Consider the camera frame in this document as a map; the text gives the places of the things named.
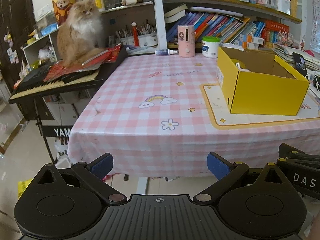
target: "alphabet poster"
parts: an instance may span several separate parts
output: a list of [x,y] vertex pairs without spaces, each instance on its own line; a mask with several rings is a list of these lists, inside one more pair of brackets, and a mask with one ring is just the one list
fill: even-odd
[[313,25],[310,48],[320,53],[320,0],[313,0]]

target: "cardboard box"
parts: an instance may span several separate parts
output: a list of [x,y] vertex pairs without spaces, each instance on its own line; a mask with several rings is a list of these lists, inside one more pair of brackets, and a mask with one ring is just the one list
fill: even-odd
[[256,43],[256,44],[263,45],[263,38],[254,37],[254,36],[251,36],[251,35],[240,34],[240,41],[251,42],[251,43]]
[[[250,72],[240,71],[231,59]],[[274,53],[219,48],[217,63],[230,113],[297,115],[309,81]]]
[[259,44],[251,42],[243,42],[236,40],[236,45],[241,46],[244,49],[259,49]]

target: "wooden shelf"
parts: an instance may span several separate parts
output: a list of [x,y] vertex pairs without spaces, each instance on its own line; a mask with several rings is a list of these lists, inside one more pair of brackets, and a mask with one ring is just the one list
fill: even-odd
[[302,21],[296,17],[290,16],[283,12],[279,12],[272,8],[265,7],[260,4],[253,4],[242,2],[238,0],[163,0],[163,3],[204,3],[210,5],[224,5],[234,8],[243,8],[252,12],[259,12],[266,15],[272,15],[274,17],[281,18],[283,20],[291,21],[293,23],[301,23]]
[[[168,42],[168,49],[177,49],[178,44],[175,44],[173,42]],[[202,48],[202,42],[196,42],[196,49],[201,49]]]

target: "light switch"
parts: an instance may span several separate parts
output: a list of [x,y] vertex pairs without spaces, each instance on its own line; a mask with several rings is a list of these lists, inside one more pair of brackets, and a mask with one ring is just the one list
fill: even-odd
[[44,15],[43,8],[41,8],[38,10],[38,17],[41,17],[43,15]]

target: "shelf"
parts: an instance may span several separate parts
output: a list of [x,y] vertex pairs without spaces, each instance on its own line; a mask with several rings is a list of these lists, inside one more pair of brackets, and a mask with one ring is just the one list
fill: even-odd
[[[173,42],[167,43],[168,49],[177,49],[178,44],[175,44]],[[202,42],[196,42],[196,49],[202,49]]]
[[283,12],[279,12],[272,8],[265,7],[260,4],[253,4],[242,2],[238,0],[163,0],[163,3],[206,3],[210,5],[225,5],[235,8],[243,8],[252,12],[259,12],[266,15],[272,15],[274,17],[281,18],[283,20],[291,21],[293,23],[301,23],[302,21],[296,17],[290,16]]
[[114,8],[102,11],[101,14],[113,12],[113,11],[118,11],[118,10],[123,10],[123,9],[128,9],[128,8],[132,8],[132,7],[151,5],[151,4],[153,4],[153,3],[151,1],[149,1],[149,2],[141,2],[141,3],[137,3],[137,4],[133,4],[133,5],[124,5],[124,6],[114,7]]
[[23,47],[22,50],[25,50],[25,49],[31,47],[33,44],[37,43],[38,41],[42,40],[42,39],[45,38],[45,37],[49,37],[50,34],[55,33],[55,32],[58,31],[58,30],[59,30],[59,28],[58,28],[58,29],[55,29],[54,31],[52,31],[52,32],[50,32],[50,33],[48,33],[48,34],[46,34],[46,35],[44,35],[44,36],[41,36],[39,39],[35,40],[33,43],[31,43],[31,44]]

